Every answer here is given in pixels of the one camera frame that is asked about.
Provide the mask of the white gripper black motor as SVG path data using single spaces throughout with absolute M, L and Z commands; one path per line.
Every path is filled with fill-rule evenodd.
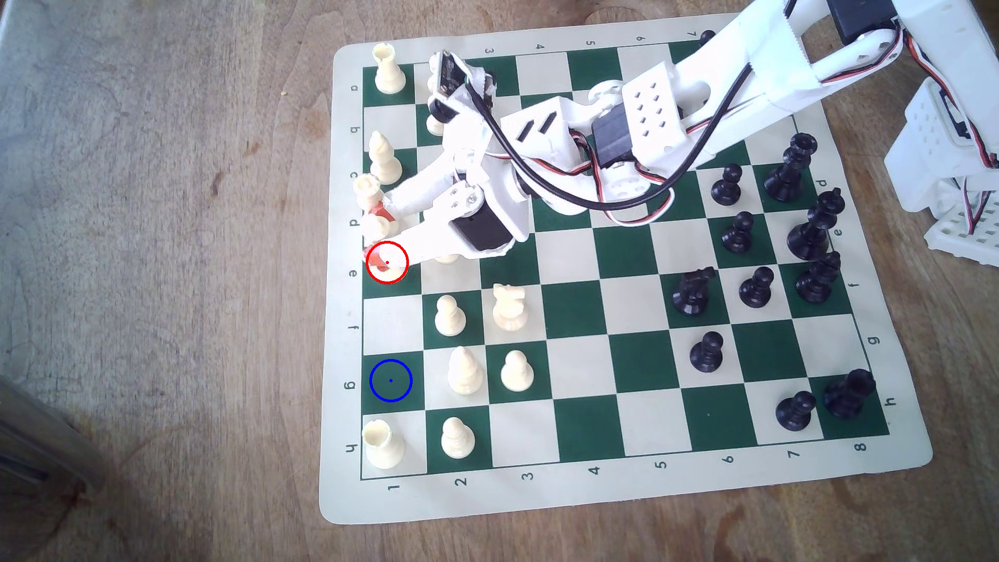
M 484 94 L 445 128 L 445 151 L 390 192 L 366 184 L 366 262 L 402 269 L 444 256 L 506 254 L 528 236 L 526 162 L 493 117 Z

